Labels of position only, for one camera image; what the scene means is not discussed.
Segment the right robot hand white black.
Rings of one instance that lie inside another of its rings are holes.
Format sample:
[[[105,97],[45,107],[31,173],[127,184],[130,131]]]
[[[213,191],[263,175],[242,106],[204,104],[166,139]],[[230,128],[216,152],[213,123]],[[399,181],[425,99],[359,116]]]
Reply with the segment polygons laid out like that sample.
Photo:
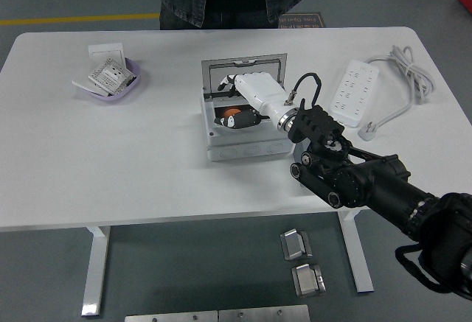
[[[288,104],[289,93],[268,73],[255,72],[227,75],[218,86],[222,91],[228,85],[244,97],[261,116],[268,116],[279,131],[288,132],[296,116],[296,108]]]

